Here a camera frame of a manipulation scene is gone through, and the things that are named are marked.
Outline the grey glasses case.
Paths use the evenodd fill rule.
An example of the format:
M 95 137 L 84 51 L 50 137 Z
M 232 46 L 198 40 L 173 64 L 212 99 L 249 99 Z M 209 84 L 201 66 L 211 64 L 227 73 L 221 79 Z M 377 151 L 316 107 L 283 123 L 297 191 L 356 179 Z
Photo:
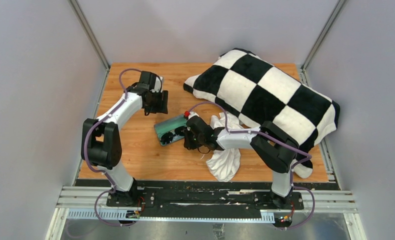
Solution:
M 161 145 L 160 138 L 164 133 L 172 131 L 178 127 L 186 127 L 186 129 L 187 129 L 186 123 L 187 123 L 187 119 L 185 118 L 185 116 L 183 114 L 180 114 L 178 116 L 169 118 L 167 120 L 164 120 L 162 122 L 155 124 L 153 127 L 154 127 L 155 133 L 157 135 L 159 144 Z

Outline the black sunglasses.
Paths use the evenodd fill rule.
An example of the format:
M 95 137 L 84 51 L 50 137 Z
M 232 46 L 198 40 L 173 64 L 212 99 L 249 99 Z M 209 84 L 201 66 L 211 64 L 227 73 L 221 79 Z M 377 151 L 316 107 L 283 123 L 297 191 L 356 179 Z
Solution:
M 182 140 L 185 137 L 185 131 L 186 131 L 186 127 L 181 126 L 181 127 L 177 127 L 174 130 L 168 131 L 166 133 L 164 133 L 161 137 L 160 137 L 160 143 L 162 146 L 165 145 L 169 145 L 172 143 L 175 143 L 179 140 Z

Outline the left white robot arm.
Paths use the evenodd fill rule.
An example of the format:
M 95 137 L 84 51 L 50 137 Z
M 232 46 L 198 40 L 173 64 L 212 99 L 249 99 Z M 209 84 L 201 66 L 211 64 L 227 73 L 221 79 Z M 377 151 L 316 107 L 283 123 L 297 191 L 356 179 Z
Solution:
M 121 162 L 122 143 L 120 131 L 138 111 L 144 115 L 168 113 L 168 91 L 163 89 L 163 77 L 141 70 L 139 80 L 122 88 L 119 100 L 97 118 L 87 118 L 82 126 L 81 158 L 94 173 L 103 174 L 111 184 L 110 193 L 119 196 L 127 207 L 139 200 L 137 181 Z

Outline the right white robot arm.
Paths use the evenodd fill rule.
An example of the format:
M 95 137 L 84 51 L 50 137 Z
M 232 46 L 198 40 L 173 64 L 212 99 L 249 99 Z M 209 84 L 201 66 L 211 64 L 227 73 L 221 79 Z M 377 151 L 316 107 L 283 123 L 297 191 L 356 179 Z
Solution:
M 270 199 L 274 207 L 283 209 L 291 202 L 292 161 L 297 142 L 271 121 L 260 127 L 231 129 L 211 127 L 201 117 L 189 116 L 186 122 L 184 147 L 188 150 L 206 147 L 210 151 L 252 149 L 272 170 Z

